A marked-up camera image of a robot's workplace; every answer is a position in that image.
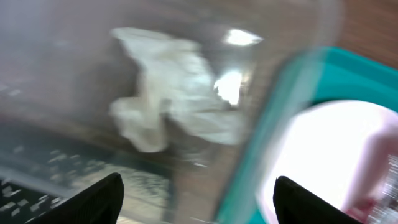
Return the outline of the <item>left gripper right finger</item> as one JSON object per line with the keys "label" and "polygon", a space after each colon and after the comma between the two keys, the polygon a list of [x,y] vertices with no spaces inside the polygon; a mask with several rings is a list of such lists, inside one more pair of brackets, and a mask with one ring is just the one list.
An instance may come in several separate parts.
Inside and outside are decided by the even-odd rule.
{"label": "left gripper right finger", "polygon": [[361,224],[286,176],[275,180],[273,204],[279,224]]}

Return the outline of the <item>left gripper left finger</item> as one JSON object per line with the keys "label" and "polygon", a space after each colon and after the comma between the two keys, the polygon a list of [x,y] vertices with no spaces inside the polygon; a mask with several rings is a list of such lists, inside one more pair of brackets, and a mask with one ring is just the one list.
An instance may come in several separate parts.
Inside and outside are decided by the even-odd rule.
{"label": "left gripper left finger", "polygon": [[123,199],[123,180],[114,172],[29,223],[116,224]]}

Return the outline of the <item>white napkin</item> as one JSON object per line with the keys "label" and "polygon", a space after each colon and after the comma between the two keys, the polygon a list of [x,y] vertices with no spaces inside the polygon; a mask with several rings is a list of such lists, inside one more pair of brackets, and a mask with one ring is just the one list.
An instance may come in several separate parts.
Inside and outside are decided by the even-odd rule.
{"label": "white napkin", "polygon": [[165,117],[208,142],[243,141],[246,120],[240,111],[227,109],[215,92],[214,74],[199,43],[133,27],[112,29],[111,35],[139,67],[137,96],[118,98],[109,106],[120,135],[138,151],[167,147]]}

